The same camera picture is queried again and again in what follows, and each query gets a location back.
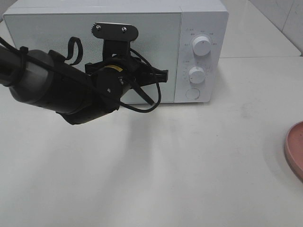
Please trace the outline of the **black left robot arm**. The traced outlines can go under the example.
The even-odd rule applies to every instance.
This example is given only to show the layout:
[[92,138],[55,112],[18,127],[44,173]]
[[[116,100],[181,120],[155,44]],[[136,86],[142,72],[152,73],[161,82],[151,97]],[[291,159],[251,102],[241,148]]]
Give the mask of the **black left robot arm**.
[[127,54],[111,53],[97,63],[76,68],[83,57],[79,38],[68,42],[68,55],[50,50],[19,49],[0,42],[0,83],[21,103],[48,109],[72,125],[83,124],[117,111],[120,107],[142,113],[143,109],[121,101],[134,90],[154,110],[159,101],[144,92],[146,85],[168,81],[168,71],[160,70],[131,49]]

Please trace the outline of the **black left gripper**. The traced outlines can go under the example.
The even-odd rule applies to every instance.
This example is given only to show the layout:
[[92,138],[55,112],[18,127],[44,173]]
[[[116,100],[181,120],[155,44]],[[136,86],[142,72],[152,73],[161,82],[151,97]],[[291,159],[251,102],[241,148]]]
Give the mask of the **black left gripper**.
[[129,41],[104,40],[102,50],[102,61],[85,64],[85,72],[94,74],[101,68],[115,65],[122,71],[130,73],[131,78],[143,87],[153,83],[166,83],[168,81],[168,70],[160,70],[152,67],[146,59],[130,48]]

